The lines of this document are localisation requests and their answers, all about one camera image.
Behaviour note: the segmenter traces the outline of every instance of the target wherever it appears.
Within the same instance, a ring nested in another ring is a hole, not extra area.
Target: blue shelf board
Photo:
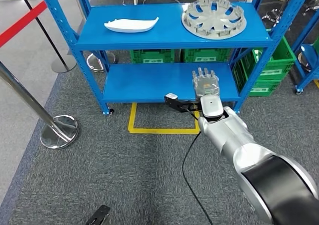
[[[207,40],[189,32],[182,24],[182,4],[93,7],[75,46],[78,50],[260,48],[272,42],[252,4],[235,4],[244,9],[247,26],[239,35],[225,40]],[[104,23],[115,19],[156,17],[159,19],[153,28],[142,33],[118,33],[104,27]]]
[[[301,50],[305,59],[308,63],[308,65],[314,69],[316,66],[317,60],[317,53],[314,49],[310,44],[302,44]]]
[[[227,63],[163,63],[112,65],[104,86],[106,103],[157,103],[174,93],[181,100],[195,101],[193,70],[213,70],[219,78],[223,102],[239,100],[237,87]]]

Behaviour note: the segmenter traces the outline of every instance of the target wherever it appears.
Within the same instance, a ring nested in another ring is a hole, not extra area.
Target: black cable
[[[194,143],[196,141],[197,138],[199,137],[199,135],[201,132],[199,132],[198,135],[196,135],[196,137],[192,142],[192,144],[190,145],[190,147],[189,148],[189,150],[187,151],[186,155],[185,156],[184,160],[183,161],[183,165],[182,165],[182,171],[183,171],[183,175],[184,176],[185,181],[187,183],[187,185],[189,186],[189,188],[192,191],[192,193],[194,195],[194,197],[197,200],[197,202],[201,206],[201,208],[203,210],[203,212],[206,215],[206,217],[208,219],[208,221],[210,223],[210,225],[213,225],[213,221],[210,218],[210,216],[208,215],[208,213],[206,211],[206,209],[201,203],[201,201],[197,197],[197,195],[194,192],[194,190],[192,188],[192,186],[189,183],[189,181],[187,180],[186,176],[185,175],[184,172],[184,165],[185,165],[185,161],[186,160],[187,156],[189,155],[189,151],[192,148],[192,146],[194,145]]]
[[[189,109],[186,109],[187,110],[189,114],[191,114],[192,117],[194,117],[195,120],[198,120],[198,118],[197,118],[195,114],[190,112]]]

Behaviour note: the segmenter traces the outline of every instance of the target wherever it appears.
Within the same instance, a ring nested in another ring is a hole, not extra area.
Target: black pole
[[[28,0],[23,0],[29,10],[32,10],[33,8],[29,3]],[[63,58],[60,54],[60,52],[55,47],[55,45],[53,43],[53,41],[50,38],[50,36],[48,34],[48,32],[43,27],[42,23],[37,17],[35,18],[36,22],[41,27],[41,29],[43,31],[43,33],[45,34],[45,36],[48,38],[48,40],[50,42],[51,45],[54,49],[54,51],[57,54],[57,56],[61,60],[61,62],[64,65],[64,67],[66,69],[66,71],[69,71],[69,68],[66,66],[66,62]]]

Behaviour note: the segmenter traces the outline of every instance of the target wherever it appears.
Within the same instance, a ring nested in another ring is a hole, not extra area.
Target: robotic arm
[[[319,225],[314,181],[299,163],[257,144],[247,126],[219,96],[218,78],[207,69],[193,72],[197,103],[168,94],[165,102],[179,112],[202,111],[201,131],[234,169],[239,188],[257,216],[275,225]]]

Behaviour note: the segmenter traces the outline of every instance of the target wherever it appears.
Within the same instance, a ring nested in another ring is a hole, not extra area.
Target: stanchion post
[[[32,10],[33,8],[29,3],[28,0],[23,0],[26,6],[29,10]],[[55,44],[51,40],[51,38],[48,34],[48,32],[45,30],[45,28],[42,25],[42,23],[37,17],[35,18],[36,22],[38,22],[38,26],[44,33],[45,37],[50,42],[50,44],[53,47],[53,49],[57,53],[57,57],[59,57],[59,60],[55,60],[51,65],[51,68],[53,71],[57,73],[65,73],[69,72],[74,67],[76,66],[76,61],[71,55],[66,56],[66,63],[66,61],[61,56],[61,54],[57,50],[57,48],[55,46]]]
[[[69,115],[52,118],[1,61],[0,78],[46,123],[42,128],[40,136],[43,145],[51,149],[61,149],[71,144],[78,136],[78,125],[75,118]]]

